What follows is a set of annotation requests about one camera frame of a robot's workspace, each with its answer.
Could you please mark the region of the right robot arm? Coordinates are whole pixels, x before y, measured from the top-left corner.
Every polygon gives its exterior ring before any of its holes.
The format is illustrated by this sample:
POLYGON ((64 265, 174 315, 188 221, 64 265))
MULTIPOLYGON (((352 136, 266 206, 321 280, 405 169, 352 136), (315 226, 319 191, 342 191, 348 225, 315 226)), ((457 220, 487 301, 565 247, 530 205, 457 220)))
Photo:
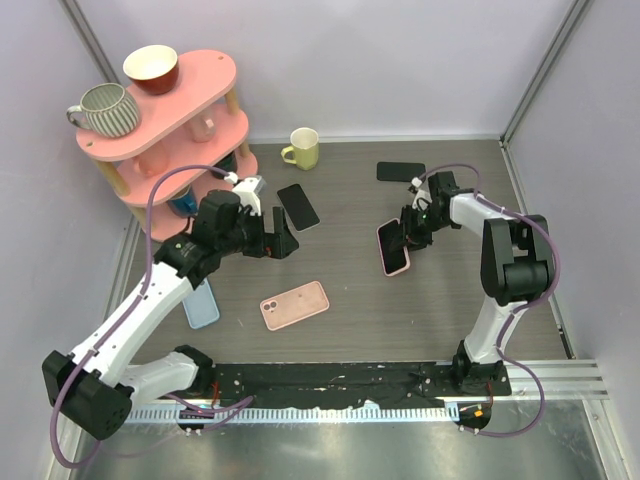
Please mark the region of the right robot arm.
POLYGON ((480 280, 485 298, 472 331, 445 372, 465 395, 501 380, 504 345, 524 313, 545 300, 560 272, 557 249, 540 215, 512 212, 478 189, 458 186, 452 171, 437 168, 410 182, 412 202, 377 230, 382 268, 391 277, 410 266, 409 254, 426 248, 435 232, 465 228, 481 240, 480 280))

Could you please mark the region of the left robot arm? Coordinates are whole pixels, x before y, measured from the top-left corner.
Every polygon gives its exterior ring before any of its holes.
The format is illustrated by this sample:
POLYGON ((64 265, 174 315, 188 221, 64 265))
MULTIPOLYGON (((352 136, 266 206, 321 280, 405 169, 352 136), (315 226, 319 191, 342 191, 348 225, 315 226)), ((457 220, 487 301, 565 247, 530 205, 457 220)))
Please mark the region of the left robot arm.
POLYGON ((212 190, 201 201, 193 227, 164 241, 152 258, 138 291, 70 353, 52 351, 42 363, 47 396, 63 414, 96 440, 106 440, 124 423, 132 407, 174 391, 193 399, 213 385, 212 362, 190 347, 159 361, 130 361, 167 314, 221 264, 241 253, 284 259, 298 249, 282 208, 273 210, 274 229, 266 231, 260 177, 231 190, 212 190))

